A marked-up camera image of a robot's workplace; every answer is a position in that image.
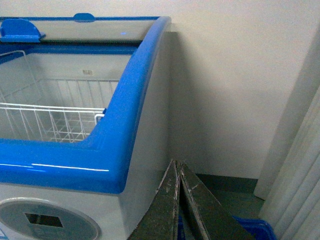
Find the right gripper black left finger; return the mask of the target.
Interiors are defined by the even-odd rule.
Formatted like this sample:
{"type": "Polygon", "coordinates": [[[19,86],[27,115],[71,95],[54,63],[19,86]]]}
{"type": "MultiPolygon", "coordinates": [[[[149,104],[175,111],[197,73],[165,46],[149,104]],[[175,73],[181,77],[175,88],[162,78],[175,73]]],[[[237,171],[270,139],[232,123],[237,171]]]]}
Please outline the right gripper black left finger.
{"type": "Polygon", "coordinates": [[[176,240],[180,204],[179,165],[171,160],[149,209],[128,237],[129,240],[176,240]]]}

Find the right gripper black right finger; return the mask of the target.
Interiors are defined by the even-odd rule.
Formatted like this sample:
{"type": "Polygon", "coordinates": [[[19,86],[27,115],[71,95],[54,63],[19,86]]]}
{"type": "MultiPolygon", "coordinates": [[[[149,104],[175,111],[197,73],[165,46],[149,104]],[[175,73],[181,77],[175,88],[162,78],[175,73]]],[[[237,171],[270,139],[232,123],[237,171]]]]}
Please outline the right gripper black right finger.
{"type": "Polygon", "coordinates": [[[182,208],[196,240],[253,240],[185,163],[179,163],[182,208]]]}

